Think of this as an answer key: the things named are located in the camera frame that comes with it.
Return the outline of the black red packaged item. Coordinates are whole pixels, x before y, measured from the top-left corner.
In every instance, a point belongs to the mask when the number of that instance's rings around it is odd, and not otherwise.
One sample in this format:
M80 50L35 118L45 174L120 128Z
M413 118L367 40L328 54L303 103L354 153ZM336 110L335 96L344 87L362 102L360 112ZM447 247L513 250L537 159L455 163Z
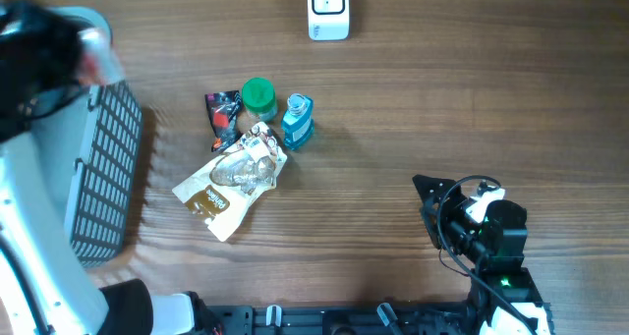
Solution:
M243 108L239 90L208 93L204 96L210 126L214 133L212 152L222 152L241 135L237 119Z

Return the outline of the dried mushroom snack bag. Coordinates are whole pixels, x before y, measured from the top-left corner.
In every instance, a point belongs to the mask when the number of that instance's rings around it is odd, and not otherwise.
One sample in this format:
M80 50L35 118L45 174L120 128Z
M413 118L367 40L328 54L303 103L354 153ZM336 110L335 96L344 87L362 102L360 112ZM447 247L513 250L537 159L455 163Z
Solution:
M287 161L273 131L258 122L234 144L173 189L220 242L242 224L251 205L276 188Z

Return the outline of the green lid jar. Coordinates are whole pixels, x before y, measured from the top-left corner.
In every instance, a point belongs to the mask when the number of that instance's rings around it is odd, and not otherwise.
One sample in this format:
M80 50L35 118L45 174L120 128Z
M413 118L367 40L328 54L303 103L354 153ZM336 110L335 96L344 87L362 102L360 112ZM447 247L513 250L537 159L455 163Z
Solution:
M242 87L242 99L248 113L259 121L269 122L278 112L274 86L265 78L248 80Z

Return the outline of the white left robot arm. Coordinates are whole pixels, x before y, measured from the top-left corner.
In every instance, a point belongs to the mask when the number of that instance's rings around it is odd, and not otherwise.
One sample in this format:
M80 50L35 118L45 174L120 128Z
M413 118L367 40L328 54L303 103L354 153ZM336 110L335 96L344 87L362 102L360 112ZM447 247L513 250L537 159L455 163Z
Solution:
M187 294L87 270L122 249L143 134L103 16L1 8L1 302L17 334L188 334Z

